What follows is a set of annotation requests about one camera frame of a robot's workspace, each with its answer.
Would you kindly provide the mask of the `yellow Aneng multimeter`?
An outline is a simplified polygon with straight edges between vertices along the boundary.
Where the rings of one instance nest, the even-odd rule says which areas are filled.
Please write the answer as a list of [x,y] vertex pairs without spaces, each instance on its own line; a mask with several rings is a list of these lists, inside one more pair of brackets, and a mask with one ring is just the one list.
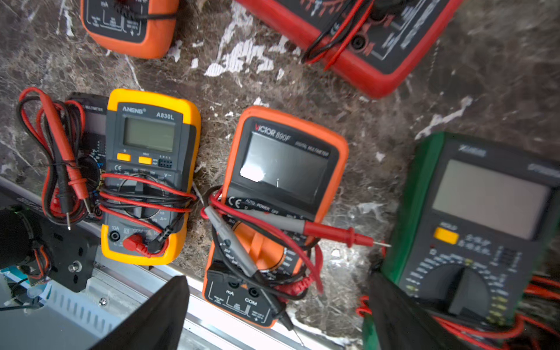
[[106,115],[99,188],[102,253],[133,265],[167,265],[182,251],[201,139],[201,115],[185,99],[115,89]]

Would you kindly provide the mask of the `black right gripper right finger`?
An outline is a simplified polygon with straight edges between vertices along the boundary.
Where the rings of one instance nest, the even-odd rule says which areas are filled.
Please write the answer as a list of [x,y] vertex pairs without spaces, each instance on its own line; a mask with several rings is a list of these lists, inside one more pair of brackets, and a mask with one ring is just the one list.
[[367,349],[467,349],[380,271],[368,279]]

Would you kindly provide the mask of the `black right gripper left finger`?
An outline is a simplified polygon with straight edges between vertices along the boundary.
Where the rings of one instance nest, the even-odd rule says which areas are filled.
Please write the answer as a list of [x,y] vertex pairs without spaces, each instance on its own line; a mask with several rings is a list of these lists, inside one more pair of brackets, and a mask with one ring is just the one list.
[[93,349],[177,349],[188,313],[190,289],[175,276]]

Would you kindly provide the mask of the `small black multimeter left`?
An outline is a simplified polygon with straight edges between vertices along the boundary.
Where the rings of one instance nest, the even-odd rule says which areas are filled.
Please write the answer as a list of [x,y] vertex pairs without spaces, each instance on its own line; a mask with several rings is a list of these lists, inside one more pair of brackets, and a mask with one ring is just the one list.
[[18,97],[16,119],[48,162],[40,205],[55,225],[70,229],[102,219],[108,102],[106,96],[78,92],[60,101],[37,87]]

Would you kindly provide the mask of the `orange victor multimeter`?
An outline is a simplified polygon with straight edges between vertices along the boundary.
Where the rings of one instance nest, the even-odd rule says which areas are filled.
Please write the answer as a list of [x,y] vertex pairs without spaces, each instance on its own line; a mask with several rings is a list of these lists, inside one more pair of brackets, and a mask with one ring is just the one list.
[[376,246],[325,225],[349,156],[347,140],[310,121],[253,106],[239,119],[225,180],[202,201],[212,244],[204,298],[261,328],[294,326],[287,304],[322,289],[322,241]]
[[110,51],[143,59],[166,56],[178,0],[82,0],[80,17],[93,40]]

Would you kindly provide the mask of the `large green XLUE multimeter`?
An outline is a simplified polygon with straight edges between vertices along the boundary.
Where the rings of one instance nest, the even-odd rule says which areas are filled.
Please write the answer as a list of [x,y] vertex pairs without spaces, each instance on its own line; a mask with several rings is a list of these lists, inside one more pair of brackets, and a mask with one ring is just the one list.
[[380,271],[467,349],[538,349],[516,342],[517,308],[558,231],[557,161],[440,132],[419,143],[389,249],[368,275]]

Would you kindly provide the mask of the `red Aneng large multimeter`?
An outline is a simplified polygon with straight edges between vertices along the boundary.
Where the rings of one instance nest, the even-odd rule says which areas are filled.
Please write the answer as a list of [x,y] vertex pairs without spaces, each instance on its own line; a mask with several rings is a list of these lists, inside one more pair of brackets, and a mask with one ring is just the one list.
[[241,6],[372,98],[396,89],[439,38],[460,1],[241,1]]

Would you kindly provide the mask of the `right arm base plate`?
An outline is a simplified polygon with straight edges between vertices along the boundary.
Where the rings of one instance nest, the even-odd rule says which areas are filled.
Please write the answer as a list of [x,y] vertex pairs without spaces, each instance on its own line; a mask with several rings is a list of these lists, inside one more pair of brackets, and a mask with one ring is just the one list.
[[86,230],[68,231],[32,209],[1,209],[1,268],[16,268],[31,283],[52,279],[75,293],[84,290],[98,246]]

